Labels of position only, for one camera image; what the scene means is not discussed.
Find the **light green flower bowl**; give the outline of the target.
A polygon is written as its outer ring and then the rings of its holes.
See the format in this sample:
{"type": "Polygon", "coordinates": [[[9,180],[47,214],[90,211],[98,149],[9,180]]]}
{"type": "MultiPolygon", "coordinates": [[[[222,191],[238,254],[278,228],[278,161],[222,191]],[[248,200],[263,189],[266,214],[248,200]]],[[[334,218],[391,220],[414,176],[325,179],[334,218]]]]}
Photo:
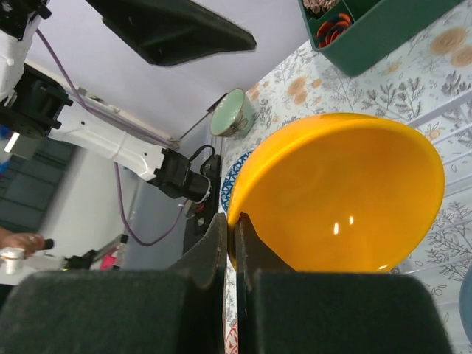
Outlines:
{"type": "Polygon", "coordinates": [[[254,109],[241,88],[226,94],[217,104],[209,125],[213,136],[243,138],[254,124],[254,109]]]}

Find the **floral patterned table mat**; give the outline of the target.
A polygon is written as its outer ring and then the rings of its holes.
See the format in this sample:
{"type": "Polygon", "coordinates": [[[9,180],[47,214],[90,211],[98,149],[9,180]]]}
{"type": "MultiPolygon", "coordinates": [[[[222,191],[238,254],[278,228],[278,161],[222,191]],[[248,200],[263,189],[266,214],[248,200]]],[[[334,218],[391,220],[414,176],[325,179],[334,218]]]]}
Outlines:
{"type": "MultiPolygon", "coordinates": [[[[310,44],[303,44],[249,90],[254,126],[245,138],[225,141],[223,177],[245,152],[297,119],[344,111],[406,124],[470,90],[469,1],[460,2],[357,77],[341,73],[310,44]]],[[[456,353],[471,351],[463,326],[445,328],[456,353]]]]}

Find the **blue triangle patterned bowl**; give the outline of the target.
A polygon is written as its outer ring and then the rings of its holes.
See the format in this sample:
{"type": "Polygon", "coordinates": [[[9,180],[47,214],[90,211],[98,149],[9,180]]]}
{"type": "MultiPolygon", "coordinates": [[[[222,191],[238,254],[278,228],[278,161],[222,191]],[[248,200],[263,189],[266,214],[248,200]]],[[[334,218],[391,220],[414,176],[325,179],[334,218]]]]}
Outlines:
{"type": "Polygon", "coordinates": [[[237,177],[245,164],[248,157],[252,154],[252,150],[245,152],[242,156],[240,156],[235,163],[229,168],[225,178],[223,179],[223,183],[221,186],[220,192],[220,203],[221,207],[226,214],[229,210],[229,202],[232,194],[232,189],[235,185],[237,177]]]}

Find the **green compartment organizer tray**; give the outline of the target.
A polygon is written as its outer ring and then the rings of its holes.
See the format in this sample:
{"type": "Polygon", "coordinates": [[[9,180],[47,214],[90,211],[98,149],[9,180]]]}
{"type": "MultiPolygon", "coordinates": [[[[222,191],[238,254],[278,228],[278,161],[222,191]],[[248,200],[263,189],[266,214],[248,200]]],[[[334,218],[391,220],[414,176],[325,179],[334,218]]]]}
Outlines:
{"type": "Polygon", "coordinates": [[[355,77],[418,34],[459,1],[335,1],[315,13],[300,1],[309,42],[344,74],[355,77]]]}

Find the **white wire dish rack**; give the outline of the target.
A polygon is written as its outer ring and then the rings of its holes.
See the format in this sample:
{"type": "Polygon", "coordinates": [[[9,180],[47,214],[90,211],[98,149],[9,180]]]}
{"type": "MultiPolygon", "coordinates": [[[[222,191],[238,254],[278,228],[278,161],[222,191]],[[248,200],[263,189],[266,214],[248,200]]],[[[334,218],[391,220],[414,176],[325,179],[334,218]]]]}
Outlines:
{"type": "Polygon", "coordinates": [[[459,290],[471,267],[471,100],[418,127],[440,153],[444,199],[420,245],[394,270],[423,282],[442,321],[461,328],[459,290]]]}

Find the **orange patterned bowl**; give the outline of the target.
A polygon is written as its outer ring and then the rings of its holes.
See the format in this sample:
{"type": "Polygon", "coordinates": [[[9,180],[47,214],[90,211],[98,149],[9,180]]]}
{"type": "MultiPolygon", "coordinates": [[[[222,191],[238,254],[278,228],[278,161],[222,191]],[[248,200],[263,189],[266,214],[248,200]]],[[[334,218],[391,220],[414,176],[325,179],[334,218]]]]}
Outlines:
{"type": "Polygon", "coordinates": [[[226,327],[225,354],[238,354],[237,321],[226,327]]]}

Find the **solid blue bowl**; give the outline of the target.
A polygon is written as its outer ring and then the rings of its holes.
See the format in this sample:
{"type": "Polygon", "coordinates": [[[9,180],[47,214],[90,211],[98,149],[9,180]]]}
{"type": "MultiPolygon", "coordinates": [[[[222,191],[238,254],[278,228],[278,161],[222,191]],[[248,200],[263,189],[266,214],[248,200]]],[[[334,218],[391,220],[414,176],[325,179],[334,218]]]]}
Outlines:
{"type": "Polygon", "coordinates": [[[472,344],[472,270],[468,269],[459,291],[459,314],[465,335],[472,344]]]}

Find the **person's hand in background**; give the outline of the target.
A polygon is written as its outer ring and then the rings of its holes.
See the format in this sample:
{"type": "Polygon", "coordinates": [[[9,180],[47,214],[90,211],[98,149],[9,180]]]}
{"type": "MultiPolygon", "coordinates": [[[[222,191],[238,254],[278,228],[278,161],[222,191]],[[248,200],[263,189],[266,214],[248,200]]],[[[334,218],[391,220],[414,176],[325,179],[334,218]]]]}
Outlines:
{"type": "Polygon", "coordinates": [[[15,233],[1,228],[0,233],[1,248],[20,248],[24,250],[24,257],[28,258],[45,246],[45,239],[35,233],[15,233]]]}

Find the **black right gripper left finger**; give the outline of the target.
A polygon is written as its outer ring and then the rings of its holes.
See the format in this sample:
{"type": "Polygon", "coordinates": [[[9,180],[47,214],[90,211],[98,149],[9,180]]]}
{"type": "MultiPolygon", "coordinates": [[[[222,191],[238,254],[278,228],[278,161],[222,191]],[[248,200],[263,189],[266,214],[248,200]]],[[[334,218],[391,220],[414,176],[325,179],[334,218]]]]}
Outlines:
{"type": "Polygon", "coordinates": [[[1,309],[3,353],[222,353],[227,224],[165,270],[44,271],[1,309]]]}

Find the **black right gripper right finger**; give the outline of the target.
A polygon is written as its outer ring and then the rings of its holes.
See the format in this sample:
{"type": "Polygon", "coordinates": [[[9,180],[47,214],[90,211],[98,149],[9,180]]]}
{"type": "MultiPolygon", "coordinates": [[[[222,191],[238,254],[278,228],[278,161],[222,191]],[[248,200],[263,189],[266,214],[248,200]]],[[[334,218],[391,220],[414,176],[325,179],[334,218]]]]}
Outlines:
{"type": "Polygon", "coordinates": [[[297,272],[235,227],[240,353],[450,353],[431,295],[414,277],[297,272]]]}

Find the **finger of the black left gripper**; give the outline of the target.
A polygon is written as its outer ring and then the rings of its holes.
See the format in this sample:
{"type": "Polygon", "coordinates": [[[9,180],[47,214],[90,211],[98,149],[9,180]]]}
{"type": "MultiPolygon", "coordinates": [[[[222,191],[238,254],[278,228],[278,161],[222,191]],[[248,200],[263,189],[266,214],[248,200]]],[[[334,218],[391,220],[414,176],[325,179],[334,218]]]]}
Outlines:
{"type": "Polygon", "coordinates": [[[154,66],[256,49],[254,36],[193,1],[90,1],[104,25],[154,66]]]}

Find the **yellow bowl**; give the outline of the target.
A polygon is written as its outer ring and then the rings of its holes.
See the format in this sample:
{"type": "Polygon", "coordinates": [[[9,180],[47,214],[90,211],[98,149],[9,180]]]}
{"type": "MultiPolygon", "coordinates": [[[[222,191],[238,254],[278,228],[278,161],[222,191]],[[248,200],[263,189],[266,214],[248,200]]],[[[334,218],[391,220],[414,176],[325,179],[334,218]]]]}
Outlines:
{"type": "Polygon", "coordinates": [[[247,215],[297,271],[388,272],[426,236],[444,192],[442,159],[419,131],[364,114],[320,114],[254,149],[227,220],[234,231],[247,215]]]}

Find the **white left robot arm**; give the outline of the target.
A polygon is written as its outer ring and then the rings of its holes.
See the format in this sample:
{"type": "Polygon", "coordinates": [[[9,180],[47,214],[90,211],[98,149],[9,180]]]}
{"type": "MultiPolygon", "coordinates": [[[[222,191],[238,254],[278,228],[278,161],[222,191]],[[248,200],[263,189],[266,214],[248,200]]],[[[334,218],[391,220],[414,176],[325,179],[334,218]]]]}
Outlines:
{"type": "MultiPolygon", "coordinates": [[[[193,1],[93,1],[103,23],[147,63],[175,66],[224,52],[253,50],[253,35],[193,1]]],[[[20,137],[68,142],[133,171],[171,198],[197,204],[212,193],[214,178],[195,173],[191,159],[99,118],[75,87],[26,64],[33,36],[51,11],[45,1],[1,3],[1,124],[20,137]]]]}

